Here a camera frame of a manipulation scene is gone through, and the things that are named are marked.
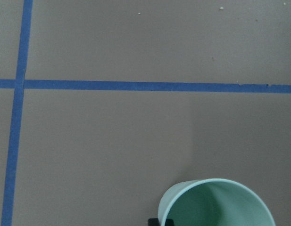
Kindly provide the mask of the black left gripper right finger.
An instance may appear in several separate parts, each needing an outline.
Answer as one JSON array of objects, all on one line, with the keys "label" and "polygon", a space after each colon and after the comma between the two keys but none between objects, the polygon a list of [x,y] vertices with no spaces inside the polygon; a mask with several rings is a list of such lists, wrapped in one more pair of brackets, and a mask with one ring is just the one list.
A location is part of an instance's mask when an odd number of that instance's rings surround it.
[{"label": "black left gripper right finger", "polygon": [[166,226],[174,226],[174,221],[172,219],[167,219]]}]

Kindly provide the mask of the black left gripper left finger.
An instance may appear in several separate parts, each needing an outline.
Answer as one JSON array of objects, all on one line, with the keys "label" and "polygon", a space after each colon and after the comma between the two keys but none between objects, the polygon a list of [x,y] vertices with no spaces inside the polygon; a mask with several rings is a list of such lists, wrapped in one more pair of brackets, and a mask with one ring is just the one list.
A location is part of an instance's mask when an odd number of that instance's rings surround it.
[{"label": "black left gripper left finger", "polygon": [[159,226],[158,218],[150,218],[150,219],[148,219],[148,226]]}]

